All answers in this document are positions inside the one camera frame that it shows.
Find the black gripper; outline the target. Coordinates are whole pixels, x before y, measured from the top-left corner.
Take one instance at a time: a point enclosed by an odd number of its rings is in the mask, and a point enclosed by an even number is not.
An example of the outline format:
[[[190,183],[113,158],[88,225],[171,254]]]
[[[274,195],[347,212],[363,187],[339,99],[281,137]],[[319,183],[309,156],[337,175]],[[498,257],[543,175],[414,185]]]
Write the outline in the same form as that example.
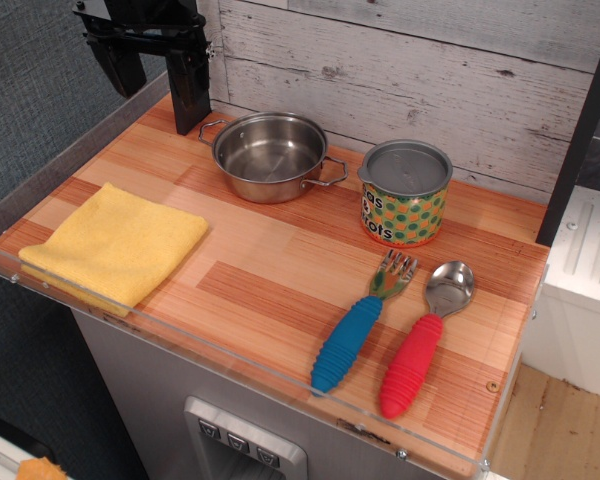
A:
[[[94,57],[114,89],[133,97],[146,83],[139,54],[166,57],[176,131],[210,112],[206,18],[195,1],[76,1]]]

